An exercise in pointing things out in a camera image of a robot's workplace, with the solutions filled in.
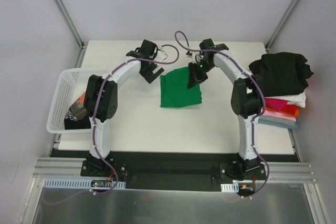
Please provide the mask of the green t shirt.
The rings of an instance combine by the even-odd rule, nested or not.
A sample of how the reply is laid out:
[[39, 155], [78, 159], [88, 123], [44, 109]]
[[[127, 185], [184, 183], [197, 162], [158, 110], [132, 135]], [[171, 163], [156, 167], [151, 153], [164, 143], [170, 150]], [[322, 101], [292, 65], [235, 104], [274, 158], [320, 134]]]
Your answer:
[[189, 68], [183, 67], [160, 76], [162, 108], [184, 108], [202, 103], [200, 85], [188, 88]]

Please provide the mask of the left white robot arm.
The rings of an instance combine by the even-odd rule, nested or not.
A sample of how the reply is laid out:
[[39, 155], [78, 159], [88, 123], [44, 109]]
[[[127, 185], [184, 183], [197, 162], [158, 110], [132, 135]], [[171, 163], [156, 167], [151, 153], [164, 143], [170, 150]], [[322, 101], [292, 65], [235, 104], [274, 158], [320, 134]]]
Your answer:
[[129, 51], [124, 62], [114, 70], [89, 77], [83, 104], [92, 129], [90, 155], [97, 158], [92, 168], [99, 176], [105, 176], [111, 171], [111, 163], [105, 160], [110, 153], [108, 121], [118, 108], [118, 89], [136, 74], [140, 74], [149, 84], [158, 78], [164, 71], [158, 68], [155, 61], [158, 52], [157, 44], [144, 40], [140, 47]]

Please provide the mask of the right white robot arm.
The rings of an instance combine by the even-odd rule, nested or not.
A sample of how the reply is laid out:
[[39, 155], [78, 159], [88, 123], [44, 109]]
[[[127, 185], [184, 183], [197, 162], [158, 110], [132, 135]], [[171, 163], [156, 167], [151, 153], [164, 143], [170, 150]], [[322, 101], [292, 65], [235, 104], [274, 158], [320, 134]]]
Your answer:
[[260, 88], [261, 77], [245, 71], [230, 55], [225, 44], [214, 44], [211, 39], [200, 43], [199, 50], [187, 49], [190, 89], [208, 79], [207, 73], [220, 69], [233, 84], [230, 104], [238, 117], [239, 149], [237, 160], [225, 168], [224, 174], [235, 180], [250, 178], [260, 167], [257, 147], [258, 117], [264, 112], [265, 98]]

